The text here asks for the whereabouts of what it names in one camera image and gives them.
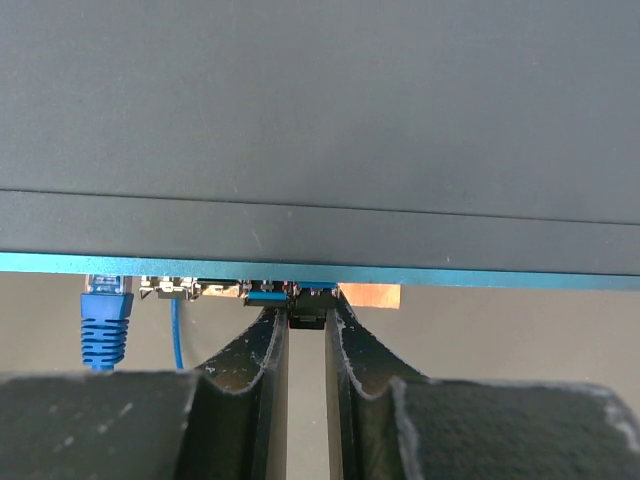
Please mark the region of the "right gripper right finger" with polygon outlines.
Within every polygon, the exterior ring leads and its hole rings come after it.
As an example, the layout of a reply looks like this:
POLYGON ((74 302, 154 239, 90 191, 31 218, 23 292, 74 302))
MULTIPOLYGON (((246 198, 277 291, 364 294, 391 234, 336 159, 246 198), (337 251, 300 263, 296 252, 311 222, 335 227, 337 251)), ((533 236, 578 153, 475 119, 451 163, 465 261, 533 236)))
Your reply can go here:
POLYGON ((635 479, 639 424, 592 384, 433 379, 338 300, 326 315, 334 479, 635 479))

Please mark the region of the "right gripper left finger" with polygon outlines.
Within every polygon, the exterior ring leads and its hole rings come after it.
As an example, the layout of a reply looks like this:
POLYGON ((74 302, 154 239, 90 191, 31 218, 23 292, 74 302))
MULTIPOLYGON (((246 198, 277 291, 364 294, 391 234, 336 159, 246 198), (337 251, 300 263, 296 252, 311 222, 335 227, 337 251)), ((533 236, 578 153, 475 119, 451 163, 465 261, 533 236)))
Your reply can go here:
POLYGON ((279 309, 192 370, 5 375, 5 479, 278 479, 288 327, 279 309))

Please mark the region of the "silver SFP module plug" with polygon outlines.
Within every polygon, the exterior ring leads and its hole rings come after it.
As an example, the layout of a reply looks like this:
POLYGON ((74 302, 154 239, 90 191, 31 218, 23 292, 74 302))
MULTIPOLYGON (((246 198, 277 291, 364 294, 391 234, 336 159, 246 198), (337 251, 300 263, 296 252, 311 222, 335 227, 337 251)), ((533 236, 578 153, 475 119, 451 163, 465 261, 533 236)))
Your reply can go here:
POLYGON ((326 324, 327 310, 323 308, 294 309, 288 313, 291 329, 323 330, 326 324))

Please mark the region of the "dark blue network switch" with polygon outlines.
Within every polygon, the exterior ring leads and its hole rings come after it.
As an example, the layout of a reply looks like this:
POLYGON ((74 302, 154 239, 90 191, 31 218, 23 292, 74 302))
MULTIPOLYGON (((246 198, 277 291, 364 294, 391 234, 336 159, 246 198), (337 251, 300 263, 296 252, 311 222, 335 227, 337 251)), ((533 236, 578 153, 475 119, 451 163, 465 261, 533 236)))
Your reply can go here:
POLYGON ((1 267, 635 290, 635 1, 5 1, 1 267))

